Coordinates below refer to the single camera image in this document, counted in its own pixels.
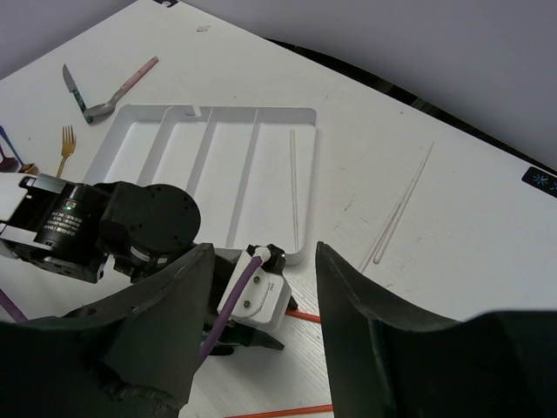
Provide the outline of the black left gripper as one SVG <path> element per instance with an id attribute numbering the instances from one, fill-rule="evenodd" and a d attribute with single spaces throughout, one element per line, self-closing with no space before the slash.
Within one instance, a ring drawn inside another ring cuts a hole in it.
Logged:
<path id="1" fill-rule="evenodd" d="M 114 259 L 115 270 L 132 282 L 138 282 L 196 247 L 201 213 L 184 190 L 172 185 L 138 186 L 123 181 L 99 183 L 92 189 L 100 200 L 93 204 L 89 216 L 92 223 L 89 234 L 91 283 L 101 279 L 109 257 Z M 233 257 L 222 253 L 215 256 L 205 314 L 205 337 L 214 329 L 221 335 L 227 325 L 237 323 L 228 320 L 226 313 L 218 313 L 217 307 L 240 253 Z"/>

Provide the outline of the orange chopstick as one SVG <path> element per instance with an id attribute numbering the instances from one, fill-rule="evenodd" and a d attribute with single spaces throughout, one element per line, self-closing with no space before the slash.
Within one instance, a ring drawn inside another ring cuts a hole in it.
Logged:
<path id="1" fill-rule="evenodd" d="M 331 413 L 333 411 L 332 404 L 324 404 L 302 408 L 288 408 L 281 410 L 265 411 L 258 413 L 229 415 L 227 418 L 272 418 L 272 417 L 290 417 L 295 415 L 314 415 Z"/>
<path id="2" fill-rule="evenodd" d="M 285 314 L 288 315 L 288 316 L 291 316 L 293 318 L 296 318 L 296 319 L 305 320 L 305 321 L 309 321 L 309 322 L 317 323 L 317 324 L 321 323 L 320 317 L 316 314 L 305 313 L 305 312 L 301 312 L 299 310 L 291 310 L 291 309 L 288 309 L 285 312 Z"/>

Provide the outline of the white chopstick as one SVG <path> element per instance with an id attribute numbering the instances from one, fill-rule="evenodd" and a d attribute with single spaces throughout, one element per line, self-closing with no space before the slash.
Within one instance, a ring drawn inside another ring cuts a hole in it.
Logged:
<path id="1" fill-rule="evenodd" d="M 294 250 L 299 251 L 299 209 L 298 209 L 298 179 L 297 179 L 297 153 L 296 153 L 296 133 L 290 130 L 290 162 L 291 162 L 291 189 L 292 189 L 292 227 L 294 237 Z"/>
<path id="2" fill-rule="evenodd" d="M 386 248 L 392 238 L 392 236 L 394 235 L 394 231 L 399 223 L 399 220 L 402 217 L 403 212 L 406 209 L 406 205 L 408 204 L 413 191 L 417 185 L 417 183 L 419 182 L 419 178 L 421 176 L 421 174 L 423 173 L 425 167 L 426 167 L 426 163 L 432 153 L 434 147 L 434 142 L 431 143 L 428 151 L 426 152 L 425 157 L 423 158 L 423 160 L 421 161 L 419 168 L 416 172 L 416 174 L 414 175 L 413 179 L 411 180 L 410 185 L 408 186 L 408 188 L 406 189 L 405 193 L 403 194 L 403 197 L 401 198 L 401 201 L 398 203 L 391 219 L 389 220 L 388 224 L 387 224 L 387 228 L 386 230 L 383 232 L 381 239 L 379 240 L 378 243 L 378 247 L 374 250 L 374 252 L 372 253 L 373 257 L 372 257 L 372 261 L 374 264 L 378 265 L 380 263 L 380 261 L 382 260 L 385 252 L 386 252 Z"/>

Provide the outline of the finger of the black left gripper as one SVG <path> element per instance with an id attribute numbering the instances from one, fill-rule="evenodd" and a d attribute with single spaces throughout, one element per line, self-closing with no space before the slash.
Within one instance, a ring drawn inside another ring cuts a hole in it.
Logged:
<path id="1" fill-rule="evenodd" d="M 231 355 L 236 347 L 264 347 L 282 351 L 285 345 L 263 331 L 234 323 L 225 327 L 211 355 Z"/>

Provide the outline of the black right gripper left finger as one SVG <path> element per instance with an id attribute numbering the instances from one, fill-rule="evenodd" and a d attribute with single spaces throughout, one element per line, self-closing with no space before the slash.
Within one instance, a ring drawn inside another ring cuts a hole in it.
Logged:
<path id="1" fill-rule="evenodd" d="M 4 417 L 176 417 L 189 401 L 215 251 L 63 317 L 1 326 Z"/>

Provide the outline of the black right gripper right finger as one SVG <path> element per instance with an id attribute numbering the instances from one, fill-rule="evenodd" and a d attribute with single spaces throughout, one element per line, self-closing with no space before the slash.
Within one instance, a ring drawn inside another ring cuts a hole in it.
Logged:
<path id="1" fill-rule="evenodd" d="M 373 282 L 322 242 L 315 268 L 336 416 L 555 416 L 555 312 L 453 320 Z"/>

